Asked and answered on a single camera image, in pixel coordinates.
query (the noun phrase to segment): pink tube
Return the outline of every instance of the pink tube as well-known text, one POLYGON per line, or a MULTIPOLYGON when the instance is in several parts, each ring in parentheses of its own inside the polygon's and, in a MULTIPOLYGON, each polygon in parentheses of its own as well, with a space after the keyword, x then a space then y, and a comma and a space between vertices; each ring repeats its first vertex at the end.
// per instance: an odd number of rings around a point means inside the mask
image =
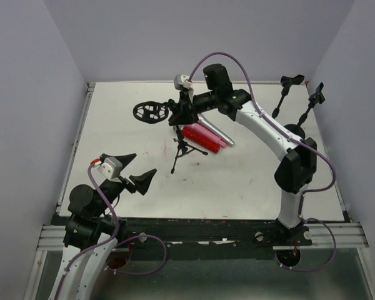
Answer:
POLYGON ((221 145, 223 148, 226 148, 227 144, 217 135, 213 134, 211 131, 207 130, 206 128, 202 127, 200 124, 191 124, 187 125, 187 127, 191 128, 192 130, 196 131, 197 133, 206 136, 213 142, 221 145))

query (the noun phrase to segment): screw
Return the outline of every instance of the screw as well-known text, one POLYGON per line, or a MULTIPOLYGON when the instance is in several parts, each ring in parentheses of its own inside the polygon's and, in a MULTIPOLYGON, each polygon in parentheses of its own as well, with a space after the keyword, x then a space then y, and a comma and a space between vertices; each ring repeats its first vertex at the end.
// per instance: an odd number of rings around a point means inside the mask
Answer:
POLYGON ((256 240, 259 242, 261 242, 264 239, 263 233, 259 231, 254 236, 256 237, 256 240))
POLYGON ((305 231, 304 234, 303 234, 303 236, 308 241, 313 237, 313 235, 309 231, 305 231))
POLYGON ((140 234, 141 237, 139 237, 139 241, 141 241, 142 243, 145 242, 148 239, 148 237, 145 236, 145 235, 146 235, 146 233, 144 233, 144 232, 142 232, 140 234))

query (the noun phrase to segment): metal frame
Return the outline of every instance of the metal frame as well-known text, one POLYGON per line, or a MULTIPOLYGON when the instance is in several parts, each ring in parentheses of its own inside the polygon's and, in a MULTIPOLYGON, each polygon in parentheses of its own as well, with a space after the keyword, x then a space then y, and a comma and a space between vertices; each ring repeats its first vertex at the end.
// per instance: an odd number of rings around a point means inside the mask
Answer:
POLYGON ((76 151, 78 150, 79 140, 80 140, 81 135, 82 135, 82 130, 83 130, 83 126, 85 124, 86 117, 88 115, 89 106, 90 106, 90 103, 91 103, 91 100, 92 100, 92 97, 93 97, 93 92, 94 92, 95 86, 96 86, 96 83, 87 82, 87 91, 86 91, 85 103, 84 103, 84 106, 83 106, 83 109, 82 109, 82 116, 81 116, 81 118, 79 120, 79 124, 77 126, 74 144, 72 146, 72 151, 71 151, 71 155, 69 157, 69 162, 68 162, 68 166, 67 166, 67 172, 66 172, 66 175, 65 175, 65 178, 64 178, 64 182, 62 183, 62 186, 61 186, 60 195, 59 195, 58 200, 57 200, 56 213, 59 213, 60 210, 61 210, 61 204, 63 203, 65 190, 67 188, 69 176, 71 175, 71 169, 72 169, 73 164, 74 164, 76 151))
POLYGON ((372 298, 375 299, 375 265, 371 256, 371 249, 361 248, 357 249, 357 252, 369 291, 372 298))
POLYGON ((26 290, 24 293, 24 300, 32 300, 36 298, 39 283, 43 273, 44 263, 46 262, 46 256, 47 251, 36 251, 32 270, 29 275, 26 290))
MULTIPOLYGON (((312 234, 312 246, 301 246, 301 249, 331 249, 333 242, 329 231, 321 224, 306 225, 312 234)), ((336 237, 337 248, 367 248, 368 242, 364 230, 359 223, 330 223, 328 226, 336 237)), ((38 251, 62 251, 65 226, 44 226, 37 245, 38 251)), ((232 243, 234 241, 221 240, 220 243, 232 243)), ((289 246, 275 246, 274 250, 292 249, 289 246)))

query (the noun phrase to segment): red cylinder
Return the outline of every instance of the red cylinder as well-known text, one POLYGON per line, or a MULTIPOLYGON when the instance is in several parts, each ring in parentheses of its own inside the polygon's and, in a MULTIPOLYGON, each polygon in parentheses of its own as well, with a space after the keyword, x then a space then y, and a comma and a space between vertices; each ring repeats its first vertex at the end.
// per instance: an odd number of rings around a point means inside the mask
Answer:
POLYGON ((188 139, 191 139, 195 143, 198 143, 200 146, 203 146, 213 153, 218 153, 219 148, 221 148, 220 144, 213 142, 208 137, 203 136, 201 133, 198 133, 187 126, 184 126, 182 128, 182 135, 188 139))

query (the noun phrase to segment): glass panel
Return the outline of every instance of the glass panel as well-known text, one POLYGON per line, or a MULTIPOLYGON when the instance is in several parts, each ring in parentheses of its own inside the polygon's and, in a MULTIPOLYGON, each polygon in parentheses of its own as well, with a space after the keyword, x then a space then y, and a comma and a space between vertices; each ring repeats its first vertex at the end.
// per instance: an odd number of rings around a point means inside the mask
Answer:
MULTIPOLYGON (((302 251, 301 268, 313 268, 328 259, 330 251, 302 251)), ((37 300, 47 300, 56 277, 60 252, 47 255, 37 300)), ((131 261, 128 271, 154 268, 157 262, 131 261)), ((355 249, 339 250, 325 270, 290 272, 275 261, 254 259, 223 261, 168 261, 156 274, 124 276, 103 271, 92 300, 371 300, 355 249)))

